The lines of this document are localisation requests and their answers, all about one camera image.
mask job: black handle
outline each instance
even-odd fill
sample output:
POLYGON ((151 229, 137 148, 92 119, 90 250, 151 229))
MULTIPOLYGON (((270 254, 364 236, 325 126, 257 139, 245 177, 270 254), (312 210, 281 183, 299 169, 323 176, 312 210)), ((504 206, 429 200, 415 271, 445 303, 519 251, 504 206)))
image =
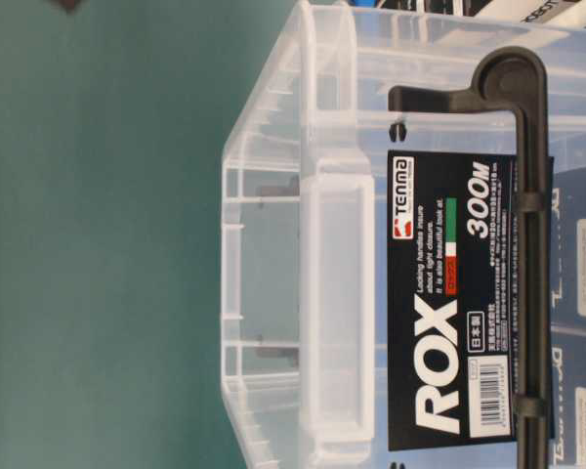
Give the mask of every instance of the black handle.
POLYGON ((527 49, 499 49, 478 65, 470 88, 443 92, 396 86, 389 93, 389 110, 438 113, 509 110, 516 118, 519 384, 514 413, 518 467, 545 469, 549 459, 552 386, 549 318, 552 168, 548 152, 545 66, 527 49))

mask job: plastic storage box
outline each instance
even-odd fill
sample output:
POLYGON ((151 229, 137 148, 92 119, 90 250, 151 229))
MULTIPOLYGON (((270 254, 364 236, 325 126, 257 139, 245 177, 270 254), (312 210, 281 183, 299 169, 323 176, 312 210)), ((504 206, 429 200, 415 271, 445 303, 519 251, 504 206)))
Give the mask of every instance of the plastic storage box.
MULTIPOLYGON (((392 452, 387 431, 388 150, 516 151, 510 113, 400 115, 388 93, 463 89, 508 45, 546 65, 555 172, 586 167, 586 31, 295 7, 224 151, 222 391, 248 467, 516 467, 515 443, 392 452), (403 118, 407 139, 392 143, 403 118)), ((571 367, 586 350, 586 321, 560 311, 574 304, 552 313, 571 367)), ((586 466, 586 360, 565 379, 565 399, 580 390, 583 432, 572 433, 574 406, 555 405, 552 457, 566 451, 552 463, 586 466)))

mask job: black label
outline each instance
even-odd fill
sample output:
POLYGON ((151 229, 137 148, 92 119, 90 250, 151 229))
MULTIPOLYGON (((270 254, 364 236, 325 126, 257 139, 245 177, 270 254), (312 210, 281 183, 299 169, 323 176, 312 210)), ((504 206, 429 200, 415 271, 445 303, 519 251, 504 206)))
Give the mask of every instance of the black label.
POLYGON ((552 334, 555 440, 554 466, 586 466, 586 334, 563 329, 552 334))
POLYGON ((444 13, 446 15, 464 15, 474 17, 482 8, 492 0, 425 0, 419 3, 417 0, 376 0, 376 6, 392 10, 405 10, 416 12, 421 6, 427 13, 444 13))
POLYGON ((554 178, 551 240, 552 322, 586 329, 586 167, 554 178))
POLYGON ((514 161, 389 152, 389 450, 514 439, 514 161))

